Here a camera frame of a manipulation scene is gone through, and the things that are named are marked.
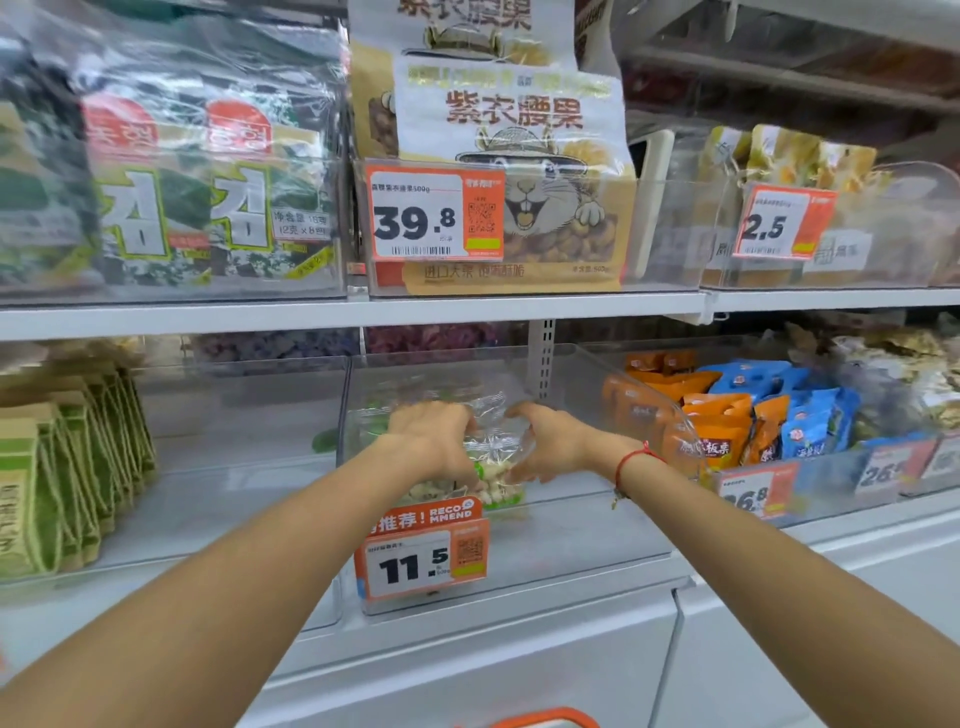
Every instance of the white shelf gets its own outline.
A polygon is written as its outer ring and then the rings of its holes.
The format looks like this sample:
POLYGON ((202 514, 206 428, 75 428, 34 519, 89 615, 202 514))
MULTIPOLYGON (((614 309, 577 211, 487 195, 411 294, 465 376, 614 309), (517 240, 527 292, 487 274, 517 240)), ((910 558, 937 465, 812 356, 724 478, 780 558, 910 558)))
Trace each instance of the white shelf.
POLYGON ((816 308, 898 308, 960 305, 960 288, 784 289, 710 291, 709 310, 801 311, 816 308))
POLYGON ((0 341, 699 314, 697 291, 459 299, 139 303, 0 309, 0 341))

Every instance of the transparent display box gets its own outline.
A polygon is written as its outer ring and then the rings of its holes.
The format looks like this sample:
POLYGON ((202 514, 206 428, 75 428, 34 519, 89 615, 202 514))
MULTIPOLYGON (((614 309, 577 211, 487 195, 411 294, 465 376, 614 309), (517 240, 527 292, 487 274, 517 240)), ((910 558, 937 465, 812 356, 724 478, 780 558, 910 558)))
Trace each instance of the transparent display box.
MULTIPOLYGON (((500 427, 523 431, 525 421, 504 423, 502 413, 509 404, 533 399, 527 378, 530 368, 525 347, 354 357, 341 460, 350 459, 371 441, 366 412, 372 406, 389 409, 423 398, 476 401, 502 395, 495 406, 498 412, 490 408, 478 418, 484 433, 500 427)), ((532 371, 538 373, 539 366, 532 371)), ((554 350, 552 376, 543 401, 588 424, 617 429, 603 403, 609 376, 628 383, 626 377, 578 347, 560 345, 554 350)), ((653 394, 655 411, 662 408, 660 430, 668 426, 676 439, 692 444, 695 435, 679 409, 653 394)), ((630 431, 643 434, 654 426, 652 418, 639 418, 630 431)), ((697 457, 675 453, 672 461, 693 476, 699 471, 697 457)), ((670 551, 666 538, 632 503, 611 509, 612 503, 610 483, 592 473, 565 475, 548 484, 528 483, 520 502, 484 509, 490 521, 486 578, 436 592, 365 601, 364 609, 368 614, 392 611, 654 558, 670 551), (604 538, 598 539, 601 532, 604 538)))
POLYGON ((518 166, 506 176, 502 260, 451 261, 431 257, 418 217, 398 227, 407 260, 374 260, 368 165, 397 171, 489 170, 465 164, 398 160, 354 163, 360 230, 375 296, 468 296, 517 293, 590 293, 692 290, 709 260, 717 205, 725 182, 626 177, 584 178, 560 168, 548 180, 540 169, 518 166), (565 185, 568 194, 543 190, 565 185), (522 207, 531 203, 531 212, 522 207))
POLYGON ((735 257, 743 194, 732 187, 720 215, 707 287, 923 288, 949 279, 960 231, 960 178, 931 162, 875 168, 876 183, 838 195, 833 217, 811 260, 735 257))
MULTIPOLYGON (((37 164, 0 203, 2 304, 347 294, 351 211, 339 158, 299 147, 283 157, 101 158, 76 142, 56 152, 73 165, 37 164)), ((25 173, 6 169, 3 180, 14 175, 25 173)))
MULTIPOLYGON (((81 571, 0 583, 9 679, 114 603, 336 467, 348 359, 134 373, 158 473, 81 571)), ((341 616, 336 579, 304 629, 341 616)))

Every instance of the hand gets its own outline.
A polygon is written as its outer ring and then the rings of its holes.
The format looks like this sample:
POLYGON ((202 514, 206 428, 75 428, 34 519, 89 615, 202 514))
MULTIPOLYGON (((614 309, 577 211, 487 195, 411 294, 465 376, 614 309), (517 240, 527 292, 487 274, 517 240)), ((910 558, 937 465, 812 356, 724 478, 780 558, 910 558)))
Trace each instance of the hand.
POLYGON ((589 470, 591 443, 607 434, 584 425, 567 412, 531 401, 511 407, 507 417, 529 420, 537 443, 536 449, 525 460, 507 472, 508 483, 536 479, 547 483, 557 475, 589 470))
POLYGON ((378 439, 393 436, 404 455, 418 458, 424 480, 456 480, 469 486, 477 481, 477 473, 464 450, 464 436, 476 428, 465 404, 422 401, 394 410, 386 434, 378 439))

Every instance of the packaged food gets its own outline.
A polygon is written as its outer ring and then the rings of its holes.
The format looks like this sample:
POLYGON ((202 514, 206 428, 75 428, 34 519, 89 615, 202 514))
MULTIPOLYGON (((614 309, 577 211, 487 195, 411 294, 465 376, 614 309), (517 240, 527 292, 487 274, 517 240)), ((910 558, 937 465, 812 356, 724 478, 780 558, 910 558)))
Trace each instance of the packaged food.
POLYGON ((721 376, 718 372, 703 371, 671 376, 655 372, 629 372, 628 374, 673 401, 680 401, 686 394, 706 392, 721 376))
POLYGON ((809 186, 821 138, 769 124, 757 124, 751 135, 747 177, 752 182, 809 186))
POLYGON ((780 430, 787 419, 790 398, 773 397, 754 407, 756 425, 750 442, 743 451, 742 464, 756 465, 779 460, 782 454, 780 430))
MULTIPOLYGON (((54 573, 66 518, 49 435, 41 437, 33 419, 0 419, 0 444, 0 579, 54 573)), ((81 565, 75 539, 70 549, 75 569, 81 565)))
MULTIPOLYGON (((361 159, 399 156, 394 92, 399 59, 577 69, 570 32, 573 0, 488 3, 482 10, 457 3, 354 0, 349 20, 351 95, 361 159)), ((481 110, 476 113, 479 119, 481 110)))
POLYGON ((832 405, 791 407, 781 428, 782 456, 815 457, 828 451, 829 423, 832 405))
POLYGON ((97 202, 70 123, 75 105, 54 91, 0 17, 0 292, 103 283, 94 269, 97 202))
POLYGON ((504 257, 377 262, 380 284, 418 296, 620 290, 636 177, 619 82, 412 56, 394 69, 400 158, 506 170, 504 257))
POLYGON ((754 411, 754 399, 750 395, 684 395, 684 412, 703 415, 739 415, 750 417, 754 411))
POLYGON ((324 55, 336 51, 326 42, 335 31, 218 15, 192 22, 222 65, 202 75, 214 285, 338 292, 347 73, 339 53, 324 55))
POLYGON ((840 193, 861 192, 874 167, 876 149, 821 141, 814 170, 814 186, 840 193))
POLYGON ((752 418, 701 415, 690 418, 690 421, 700 438, 700 448, 707 465, 712 470, 720 471, 739 465, 754 425, 752 418))

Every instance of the shelf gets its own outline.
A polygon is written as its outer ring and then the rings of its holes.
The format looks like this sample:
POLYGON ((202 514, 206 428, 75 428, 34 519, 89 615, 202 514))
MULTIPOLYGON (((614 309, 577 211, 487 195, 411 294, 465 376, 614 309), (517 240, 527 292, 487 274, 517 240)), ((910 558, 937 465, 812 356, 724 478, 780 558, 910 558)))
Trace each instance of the shelf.
POLYGON ((0 341, 297 328, 462 324, 699 314, 697 291, 458 299, 379 299, 285 303, 142 303, 0 309, 0 341))
POLYGON ((950 305, 960 305, 960 288, 786 288, 776 291, 708 293, 708 306, 712 313, 950 305))
POLYGON ((859 84, 853 81, 841 81, 840 79, 815 76, 758 63, 716 58, 702 53, 643 46, 631 49, 629 57, 678 68, 687 68, 724 78, 778 85, 840 99, 870 101, 895 107, 923 109, 941 114, 960 114, 960 100, 942 99, 938 96, 928 96, 922 93, 901 91, 878 85, 859 84))

